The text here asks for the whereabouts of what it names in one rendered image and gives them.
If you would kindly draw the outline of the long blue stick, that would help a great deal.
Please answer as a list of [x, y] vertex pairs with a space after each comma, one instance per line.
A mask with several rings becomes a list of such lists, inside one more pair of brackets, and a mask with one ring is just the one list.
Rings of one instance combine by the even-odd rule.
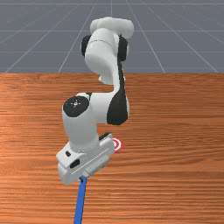
[[77, 195], [77, 201], [75, 206], [75, 214], [73, 217], [73, 224], [82, 224], [82, 215], [84, 210], [85, 194], [86, 194], [86, 185], [88, 179], [82, 176], [82, 181], [79, 185], [79, 191]]

